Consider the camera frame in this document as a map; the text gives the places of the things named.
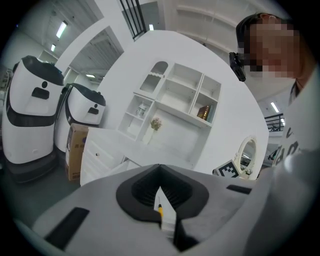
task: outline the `floor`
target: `floor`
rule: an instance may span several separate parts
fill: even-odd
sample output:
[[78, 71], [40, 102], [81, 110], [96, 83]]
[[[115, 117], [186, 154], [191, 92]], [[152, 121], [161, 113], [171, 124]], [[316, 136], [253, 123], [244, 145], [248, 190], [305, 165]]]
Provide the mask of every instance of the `floor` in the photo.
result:
[[0, 186], [13, 217], [31, 227], [49, 207], [80, 187], [79, 180], [68, 181], [63, 167], [57, 167], [38, 180], [18, 184], [8, 171], [0, 175]]

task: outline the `screwdriver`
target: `screwdriver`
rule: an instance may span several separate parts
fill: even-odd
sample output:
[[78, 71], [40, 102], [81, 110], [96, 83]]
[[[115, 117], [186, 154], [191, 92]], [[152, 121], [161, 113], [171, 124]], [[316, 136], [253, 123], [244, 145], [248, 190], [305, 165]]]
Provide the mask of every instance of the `screwdriver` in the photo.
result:
[[163, 217], [164, 217], [164, 213], [163, 213], [163, 211], [162, 211], [162, 206], [161, 206], [161, 203], [160, 203], [160, 196], [158, 196], [158, 197], [159, 197], [158, 212], [160, 213], [161, 218], [163, 218]]

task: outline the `mirror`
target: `mirror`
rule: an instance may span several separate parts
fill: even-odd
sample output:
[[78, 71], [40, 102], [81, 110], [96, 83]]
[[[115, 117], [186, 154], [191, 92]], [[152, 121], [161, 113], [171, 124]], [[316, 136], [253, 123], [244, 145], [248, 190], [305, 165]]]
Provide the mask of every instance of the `mirror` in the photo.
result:
[[253, 172], [257, 153], [257, 139], [255, 136], [249, 136], [244, 139], [240, 149], [235, 157], [235, 165], [242, 176], [249, 176]]

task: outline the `white cabinet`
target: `white cabinet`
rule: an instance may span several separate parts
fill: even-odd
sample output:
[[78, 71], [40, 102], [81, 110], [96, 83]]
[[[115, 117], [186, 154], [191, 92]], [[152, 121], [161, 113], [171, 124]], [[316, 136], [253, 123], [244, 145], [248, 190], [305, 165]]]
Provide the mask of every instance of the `white cabinet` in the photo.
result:
[[[156, 61], [134, 92], [118, 130], [134, 141], [178, 157], [192, 168], [214, 123], [220, 92], [221, 83], [212, 77], [178, 63]], [[142, 118], [136, 116], [141, 102], [147, 106]], [[206, 106], [210, 119], [197, 117], [199, 109]], [[152, 133], [153, 118], [159, 118], [162, 126]], [[144, 136], [150, 132], [148, 141]]]

